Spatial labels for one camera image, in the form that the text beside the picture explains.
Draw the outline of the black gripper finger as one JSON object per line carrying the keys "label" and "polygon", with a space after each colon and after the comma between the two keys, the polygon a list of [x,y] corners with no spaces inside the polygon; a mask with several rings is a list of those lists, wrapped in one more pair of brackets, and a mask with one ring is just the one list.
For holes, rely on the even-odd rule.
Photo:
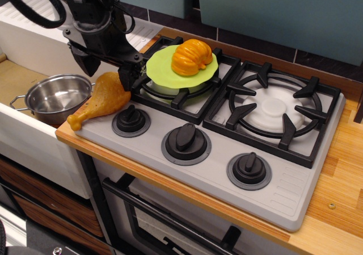
{"label": "black gripper finger", "polygon": [[142,68],[137,64],[124,64],[118,69],[119,79],[125,91],[131,91],[134,83],[142,75]]}
{"label": "black gripper finger", "polygon": [[92,77],[100,67],[101,61],[98,58],[87,54],[74,46],[71,46],[70,50],[75,61],[83,70],[83,72],[87,76]]}

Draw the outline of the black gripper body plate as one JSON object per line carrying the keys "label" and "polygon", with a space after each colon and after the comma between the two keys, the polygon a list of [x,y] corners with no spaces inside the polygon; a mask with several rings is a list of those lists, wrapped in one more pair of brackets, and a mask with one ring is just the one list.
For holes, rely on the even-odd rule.
{"label": "black gripper body plate", "polygon": [[78,31],[67,28],[63,31],[69,40],[69,47],[79,50],[120,68],[124,64],[137,64],[144,67],[143,55],[139,53],[126,39],[125,34],[114,30],[106,31]]}

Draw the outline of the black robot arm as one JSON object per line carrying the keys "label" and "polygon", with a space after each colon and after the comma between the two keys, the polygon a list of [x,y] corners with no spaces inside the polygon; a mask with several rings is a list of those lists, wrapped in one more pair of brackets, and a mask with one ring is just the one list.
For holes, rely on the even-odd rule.
{"label": "black robot arm", "polygon": [[145,70],[143,56],[126,39],[136,25],[127,25],[129,11],[119,0],[48,0],[57,12],[56,20],[41,16],[22,0],[8,0],[27,19],[43,28],[58,28],[72,16],[71,27],[64,29],[72,55],[80,68],[93,76],[101,62],[118,68],[125,91],[132,91],[134,83]]}

